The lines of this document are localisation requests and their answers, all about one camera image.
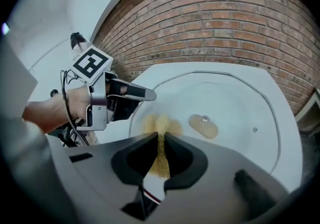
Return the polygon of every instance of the hand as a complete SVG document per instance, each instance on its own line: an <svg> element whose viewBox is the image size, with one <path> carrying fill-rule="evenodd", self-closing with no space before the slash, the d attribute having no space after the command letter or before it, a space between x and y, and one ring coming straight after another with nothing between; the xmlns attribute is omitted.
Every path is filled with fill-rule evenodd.
<svg viewBox="0 0 320 224"><path fill-rule="evenodd" d="M107 83L105 86L105 93L108 94L110 90L110 83ZM127 92L126 87L121 87L121 94ZM90 105L90 96L88 93L87 86L82 86L80 88L71 89L67 91L67 99L69 103L70 114L75 119L84 119L86 120L86 109Z"/></svg>

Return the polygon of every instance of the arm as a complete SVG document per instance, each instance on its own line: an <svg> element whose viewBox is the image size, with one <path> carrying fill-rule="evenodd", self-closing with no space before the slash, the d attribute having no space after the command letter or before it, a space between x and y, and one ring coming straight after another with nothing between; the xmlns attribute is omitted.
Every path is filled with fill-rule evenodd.
<svg viewBox="0 0 320 224"><path fill-rule="evenodd" d="M67 92L67 100L73 119L86 118L85 109L90 104L86 86ZM28 102L23 119L37 124L44 133L48 133L68 122L62 94L40 102Z"/></svg>

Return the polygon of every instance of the small bolt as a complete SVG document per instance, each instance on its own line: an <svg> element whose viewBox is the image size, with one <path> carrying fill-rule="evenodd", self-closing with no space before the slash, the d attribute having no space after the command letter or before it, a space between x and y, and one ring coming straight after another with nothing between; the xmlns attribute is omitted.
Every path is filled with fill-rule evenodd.
<svg viewBox="0 0 320 224"><path fill-rule="evenodd" d="M201 122L203 122L203 123L207 123L207 122L209 122L210 121L210 118L209 117L207 117L207 116L201 116Z"/></svg>

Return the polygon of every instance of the red stripe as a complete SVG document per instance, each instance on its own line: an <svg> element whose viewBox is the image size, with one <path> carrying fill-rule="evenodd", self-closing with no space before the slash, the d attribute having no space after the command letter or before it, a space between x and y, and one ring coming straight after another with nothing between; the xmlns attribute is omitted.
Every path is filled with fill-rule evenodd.
<svg viewBox="0 0 320 224"><path fill-rule="evenodd" d="M158 203L161 203L161 201L160 201L158 198L156 198L154 195L150 194L147 190L144 189L144 191L145 191L145 193L146 193L148 196L150 196L153 200L157 201Z"/></svg>

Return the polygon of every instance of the brick wall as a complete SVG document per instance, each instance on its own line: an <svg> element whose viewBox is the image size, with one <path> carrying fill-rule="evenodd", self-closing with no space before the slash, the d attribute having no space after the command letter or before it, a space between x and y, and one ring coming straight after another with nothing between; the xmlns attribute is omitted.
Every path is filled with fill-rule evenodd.
<svg viewBox="0 0 320 224"><path fill-rule="evenodd" d="M300 0L121 0L93 43L128 80L159 63L263 68L297 113L320 87L319 39Z"/></svg>

